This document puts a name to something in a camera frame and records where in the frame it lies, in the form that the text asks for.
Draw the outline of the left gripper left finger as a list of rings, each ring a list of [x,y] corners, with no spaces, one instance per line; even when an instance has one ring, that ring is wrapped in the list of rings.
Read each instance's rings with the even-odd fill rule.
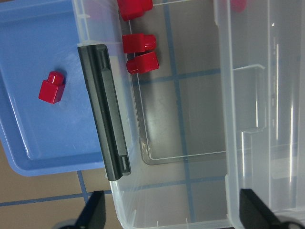
[[[56,229],[103,229],[106,223],[104,191],[92,192],[74,224],[62,225]]]

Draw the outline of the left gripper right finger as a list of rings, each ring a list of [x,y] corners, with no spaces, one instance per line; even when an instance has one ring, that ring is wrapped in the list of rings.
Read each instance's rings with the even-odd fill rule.
[[[245,229],[303,229],[294,220],[281,221],[252,189],[241,189],[239,219]]]

